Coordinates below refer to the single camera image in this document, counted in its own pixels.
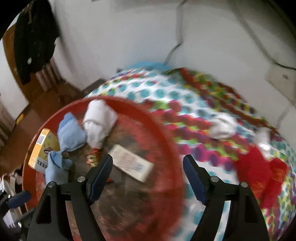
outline doorway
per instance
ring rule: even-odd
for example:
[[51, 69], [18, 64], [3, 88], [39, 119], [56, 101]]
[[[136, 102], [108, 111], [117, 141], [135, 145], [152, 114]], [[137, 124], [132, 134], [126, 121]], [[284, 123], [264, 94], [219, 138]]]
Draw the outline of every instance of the doorway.
[[14, 76], [15, 81], [23, 92], [24, 96], [31, 104], [33, 103], [38, 96], [40, 96], [44, 91], [37, 80], [36, 76], [31, 73], [31, 81], [25, 85], [22, 84], [21, 79], [18, 76], [17, 68], [15, 65], [15, 54], [14, 54], [14, 35], [15, 35], [15, 25], [12, 25], [9, 29], [6, 30], [3, 35], [3, 48], [5, 56], [9, 65], [9, 68]]

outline wall outlet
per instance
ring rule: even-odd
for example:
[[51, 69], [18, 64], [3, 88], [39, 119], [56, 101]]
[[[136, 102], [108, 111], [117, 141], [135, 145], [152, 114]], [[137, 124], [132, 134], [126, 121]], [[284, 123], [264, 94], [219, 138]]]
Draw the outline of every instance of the wall outlet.
[[273, 64], [268, 81], [292, 103], [296, 100], [296, 71]]

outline black jacket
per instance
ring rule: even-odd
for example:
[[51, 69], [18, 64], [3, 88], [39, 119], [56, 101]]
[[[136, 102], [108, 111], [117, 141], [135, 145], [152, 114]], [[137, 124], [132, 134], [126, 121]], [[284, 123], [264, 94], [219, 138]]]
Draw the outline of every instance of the black jacket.
[[40, 71], [53, 56], [58, 27], [47, 0], [34, 0], [29, 12], [21, 12], [15, 24], [15, 64], [22, 84], [30, 82], [30, 73]]

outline white cloth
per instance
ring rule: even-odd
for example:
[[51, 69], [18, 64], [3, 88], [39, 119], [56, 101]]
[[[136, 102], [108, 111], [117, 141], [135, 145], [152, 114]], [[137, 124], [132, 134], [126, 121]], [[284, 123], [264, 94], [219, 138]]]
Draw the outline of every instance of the white cloth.
[[269, 159], [270, 154], [270, 129], [266, 127], [261, 127], [256, 132], [254, 136], [254, 143], [258, 146], [258, 149], [262, 153], [262, 155], [265, 157], [265, 159]]
[[92, 148], [101, 149], [104, 138], [108, 136], [116, 120], [116, 112], [104, 100], [91, 101], [83, 119], [87, 143]]
[[227, 113], [219, 113], [211, 120], [209, 136], [216, 140], [224, 140], [235, 135], [237, 121]]

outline polka dot bedsheet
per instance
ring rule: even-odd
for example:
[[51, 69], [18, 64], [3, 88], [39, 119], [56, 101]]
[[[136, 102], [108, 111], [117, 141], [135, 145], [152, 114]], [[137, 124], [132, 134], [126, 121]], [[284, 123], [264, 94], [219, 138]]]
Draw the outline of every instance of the polka dot bedsheet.
[[[261, 126], [271, 129], [272, 156], [288, 166], [282, 192], [271, 209], [262, 209], [269, 236], [277, 240], [295, 216], [296, 155], [275, 128], [232, 88], [214, 80], [210, 75], [188, 69], [160, 72], [153, 68], [126, 69], [92, 91], [96, 95], [117, 96], [144, 105], [173, 134], [180, 154], [192, 154], [198, 165], [224, 182], [238, 184], [234, 162], [246, 153], [254, 132]], [[227, 112], [237, 119], [236, 135], [223, 142], [208, 137], [210, 120], [218, 112]], [[196, 200], [184, 175], [186, 194], [184, 211], [172, 241], [190, 240], [205, 207]], [[216, 241], [223, 238], [230, 201], [225, 202]]]

